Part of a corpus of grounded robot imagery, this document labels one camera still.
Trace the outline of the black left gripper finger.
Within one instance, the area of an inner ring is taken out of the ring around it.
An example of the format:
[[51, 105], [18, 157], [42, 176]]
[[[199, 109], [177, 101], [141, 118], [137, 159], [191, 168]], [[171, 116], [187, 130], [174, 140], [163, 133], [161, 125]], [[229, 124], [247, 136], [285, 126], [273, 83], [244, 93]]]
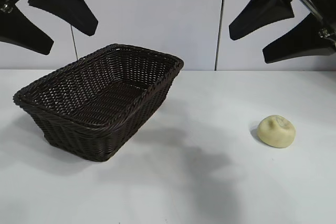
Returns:
[[1, 10], [1, 42], [48, 55], [54, 41], [35, 26], [16, 6], [11, 12]]
[[28, 0], [28, 3], [56, 15], [87, 36], [96, 32], [98, 20], [84, 0]]

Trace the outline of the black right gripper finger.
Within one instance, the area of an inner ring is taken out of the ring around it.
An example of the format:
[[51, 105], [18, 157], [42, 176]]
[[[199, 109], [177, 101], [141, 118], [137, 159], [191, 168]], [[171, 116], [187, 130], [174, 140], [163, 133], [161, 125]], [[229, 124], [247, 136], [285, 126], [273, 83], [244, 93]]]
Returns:
[[238, 40], [266, 25], [294, 17], [292, 0], [250, 0], [229, 25], [229, 36]]
[[335, 30], [307, 16], [292, 30], [263, 49], [265, 63], [335, 53]]

